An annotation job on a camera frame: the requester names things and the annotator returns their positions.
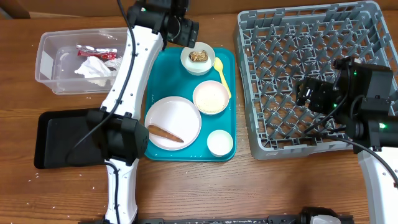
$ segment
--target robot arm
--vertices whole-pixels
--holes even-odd
[[[137,1],[129,8],[128,23],[136,44],[132,46],[128,30],[126,49],[115,83],[101,110],[90,111],[87,116],[88,127],[96,129],[93,141],[101,149],[107,164],[109,202],[105,223],[131,224],[137,217],[136,172],[149,140],[148,130],[139,122],[141,102],[155,59],[167,41],[194,47],[198,35],[198,23],[184,19],[188,0],[149,2],[151,4]],[[130,78],[126,80],[133,47],[136,50],[134,64]],[[125,82],[126,90],[121,93]],[[111,114],[120,94],[121,102]],[[112,117],[99,126],[109,115]]]
[[[376,152],[389,166],[398,171],[398,149],[382,147]],[[386,168],[366,151],[358,153],[359,164],[366,184],[370,223],[396,223],[398,220],[398,189]]]
[[[305,78],[296,86],[296,104],[303,106],[310,100],[310,110],[332,116],[337,123],[345,125],[345,134],[353,142],[336,138],[330,133],[334,130],[326,132],[331,136],[309,136],[354,144],[365,178],[371,224],[395,223],[398,220],[398,117],[389,116],[393,73],[388,67],[361,64],[350,57],[336,60],[334,66],[340,70],[335,83]]]
[[[147,86],[150,70],[163,47],[163,38],[160,33],[152,33],[152,29],[135,26],[132,29],[136,40],[136,57],[131,71],[130,80],[127,83],[126,91],[123,94],[122,102],[115,111],[115,114],[124,116],[131,113],[131,118],[140,120],[141,102],[144,90]],[[112,86],[112,90],[103,101],[101,107],[106,108],[106,112],[111,112],[117,98],[119,97],[123,83],[126,81],[132,57],[132,43],[130,32],[127,31],[126,49],[123,61],[119,68],[118,75]]]

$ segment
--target white plate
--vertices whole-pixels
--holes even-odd
[[[170,96],[159,100],[149,108],[144,125],[148,127],[150,124],[184,141],[180,143],[149,134],[149,139],[155,146],[174,151],[183,149],[196,140],[201,129],[201,116],[191,101],[179,96]]]

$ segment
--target yellow spoon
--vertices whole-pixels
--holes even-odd
[[[214,61],[214,69],[220,74],[220,78],[221,78],[221,83],[223,84],[223,86],[225,86],[226,90],[228,91],[228,96],[231,99],[232,95],[231,95],[231,91],[228,88],[228,84],[226,83],[224,74],[223,74],[223,68],[224,65],[221,62],[221,60],[217,57]]]

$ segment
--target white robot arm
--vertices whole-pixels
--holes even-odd
[[[382,147],[376,152],[398,174],[398,149]],[[358,153],[365,178],[371,224],[398,223],[398,189],[386,168],[366,151]]]
[[[144,90],[147,85],[150,70],[157,58],[160,50],[163,47],[162,36],[153,34],[150,28],[135,26],[133,33],[136,39],[136,58],[132,68],[130,81],[127,84],[126,91],[122,97],[122,103],[118,106],[115,114],[124,116],[126,113],[131,113],[132,118],[140,120],[141,117],[141,102],[144,95]],[[103,101],[101,107],[106,107],[106,111],[110,112],[113,108],[124,81],[126,80],[127,71],[131,61],[132,43],[130,32],[127,31],[126,49],[123,55],[123,61],[119,69],[118,76],[112,90]],[[110,159],[118,169],[118,212],[120,224],[132,224],[137,215],[137,205],[135,200],[136,193],[136,173],[138,166],[138,159],[136,159],[131,166],[126,165],[125,162],[117,159]],[[105,219],[110,223],[117,224],[116,209],[114,209],[114,193],[116,190],[116,177],[113,168],[107,166],[108,182],[109,182],[109,202],[108,210]]]
[[[129,8],[128,18],[120,1],[118,4],[132,29],[127,30],[126,49],[115,83],[100,111],[88,113],[87,123],[108,171],[109,203],[104,222],[131,224],[137,217],[138,161],[149,140],[149,132],[139,120],[150,71],[167,41],[194,47],[199,24],[184,18],[189,0],[150,4],[137,1]]]

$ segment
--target teal tray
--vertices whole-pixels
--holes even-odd
[[[189,74],[180,61],[181,48],[165,49],[157,57],[147,84],[145,116],[149,108],[168,96],[181,96],[193,101],[193,90],[199,83],[206,80],[221,82],[218,72],[211,68],[202,76]],[[201,113],[201,130],[198,138],[185,149],[166,151],[149,141],[145,155],[157,161],[207,161],[223,162],[230,160],[236,152],[236,84],[235,58],[227,49],[214,49],[216,57],[223,62],[225,79],[231,90],[232,98],[227,108],[220,114],[208,116]],[[214,130],[222,129],[230,133],[234,146],[230,153],[223,157],[215,157],[207,148],[207,136]]]

